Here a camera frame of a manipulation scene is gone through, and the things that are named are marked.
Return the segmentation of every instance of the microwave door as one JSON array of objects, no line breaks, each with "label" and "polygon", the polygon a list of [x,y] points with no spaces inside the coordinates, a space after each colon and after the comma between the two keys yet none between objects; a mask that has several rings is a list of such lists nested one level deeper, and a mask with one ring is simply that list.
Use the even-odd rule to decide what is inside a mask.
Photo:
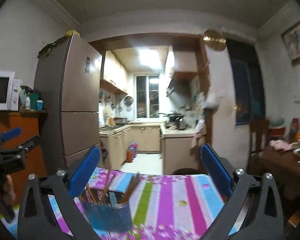
[{"label": "microwave door", "polygon": [[0,71],[0,110],[11,109],[14,72]]}]

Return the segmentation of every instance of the wooden door frame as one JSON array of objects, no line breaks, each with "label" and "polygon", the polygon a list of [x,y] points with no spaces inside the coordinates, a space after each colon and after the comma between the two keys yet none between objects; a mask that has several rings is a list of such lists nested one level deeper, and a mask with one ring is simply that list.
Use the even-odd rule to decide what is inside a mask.
[{"label": "wooden door frame", "polygon": [[[123,36],[116,36],[107,39],[91,41],[89,44],[105,56],[107,50],[147,47],[147,46],[168,46],[172,45],[178,49],[195,51],[200,90],[207,95],[210,87],[210,73],[208,67],[208,56],[202,35],[185,33],[139,33]],[[212,145],[212,112],[206,111],[207,134],[205,142]]]}]

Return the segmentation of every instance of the window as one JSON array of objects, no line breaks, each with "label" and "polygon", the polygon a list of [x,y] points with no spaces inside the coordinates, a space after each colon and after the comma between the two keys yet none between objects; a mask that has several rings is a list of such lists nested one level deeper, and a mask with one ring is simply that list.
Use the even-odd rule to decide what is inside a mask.
[{"label": "window", "polygon": [[237,125],[265,117],[262,73],[252,45],[227,40],[236,97]]},{"label": "window", "polygon": [[137,118],[159,117],[159,76],[136,76]]}]

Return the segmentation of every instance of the kitchen counter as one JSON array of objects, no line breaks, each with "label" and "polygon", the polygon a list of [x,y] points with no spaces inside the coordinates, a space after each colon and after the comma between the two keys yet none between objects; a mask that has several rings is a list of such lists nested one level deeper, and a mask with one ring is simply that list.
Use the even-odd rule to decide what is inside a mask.
[{"label": "kitchen counter", "polygon": [[194,128],[187,128],[184,130],[168,130],[164,124],[160,125],[161,137],[163,138],[178,138],[178,137],[193,137],[195,135]]},{"label": "kitchen counter", "polygon": [[103,131],[103,130],[100,130],[99,131],[99,134],[100,134],[100,137],[109,137],[111,135],[114,135],[116,133],[119,133],[129,127],[159,127],[162,125],[162,122],[143,122],[143,123],[140,123],[140,122],[137,122],[137,123],[129,123],[127,125],[123,125],[122,127],[119,127],[117,129],[113,129],[113,130],[108,130],[108,131]]},{"label": "kitchen counter", "polygon": [[100,130],[99,133],[100,133],[101,137],[109,137],[109,136],[119,133],[129,127],[160,127],[163,138],[193,137],[195,135],[194,128],[187,128],[184,130],[168,130],[164,126],[164,123],[162,123],[162,122],[143,122],[143,123],[131,122],[127,125],[123,125],[122,127],[117,128],[117,129],[108,130],[108,131]]}]

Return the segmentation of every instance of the framed picture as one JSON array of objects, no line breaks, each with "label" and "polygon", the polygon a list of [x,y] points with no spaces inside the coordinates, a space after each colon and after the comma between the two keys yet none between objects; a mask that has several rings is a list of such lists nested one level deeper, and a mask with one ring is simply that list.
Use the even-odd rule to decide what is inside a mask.
[{"label": "framed picture", "polygon": [[290,60],[296,62],[300,60],[300,22],[290,27],[281,34],[282,40],[287,48]]}]

